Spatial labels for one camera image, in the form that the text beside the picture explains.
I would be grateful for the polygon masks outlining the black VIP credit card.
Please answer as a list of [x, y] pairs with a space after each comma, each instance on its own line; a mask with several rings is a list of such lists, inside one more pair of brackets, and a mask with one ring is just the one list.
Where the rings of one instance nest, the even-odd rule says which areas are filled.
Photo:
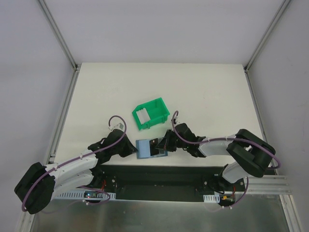
[[156, 146], [158, 145], [158, 139], [152, 139], [149, 141], [150, 144], [150, 156], [156, 156], [159, 154], [159, 150], [156, 148]]

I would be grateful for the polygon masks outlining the blue leather card holder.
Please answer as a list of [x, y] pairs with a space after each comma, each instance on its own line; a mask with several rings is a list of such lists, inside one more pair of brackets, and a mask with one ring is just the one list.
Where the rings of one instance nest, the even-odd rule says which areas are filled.
[[137, 159], [150, 159], [150, 158], [159, 158], [167, 157], [168, 152], [165, 150], [159, 150], [159, 154], [156, 156], [150, 156], [150, 144], [149, 141], [152, 139], [144, 139], [136, 141], [137, 148]]

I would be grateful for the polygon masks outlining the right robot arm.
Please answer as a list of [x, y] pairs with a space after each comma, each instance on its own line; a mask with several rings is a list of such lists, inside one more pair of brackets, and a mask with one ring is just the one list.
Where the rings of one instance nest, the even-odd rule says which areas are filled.
[[249, 175], [261, 178], [275, 156], [275, 149], [246, 129], [223, 138], [196, 136], [185, 123], [167, 130], [154, 147], [159, 151], [175, 152], [178, 148], [195, 158], [230, 155], [234, 162], [225, 165], [208, 181], [213, 191], [223, 193]]

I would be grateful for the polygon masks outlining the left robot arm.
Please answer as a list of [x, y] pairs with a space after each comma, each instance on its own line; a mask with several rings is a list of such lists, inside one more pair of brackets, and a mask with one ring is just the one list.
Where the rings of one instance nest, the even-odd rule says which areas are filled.
[[125, 158], [138, 150], [122, 130], [114, 129], [106, 138], [87, 147], [80, 155], [63, 162], [32, 164], [14, 188], [22, 202], [22, 211], [36, 214], [56, 196], [78, 187], [101, 185], [101, 165], [112, 156]]

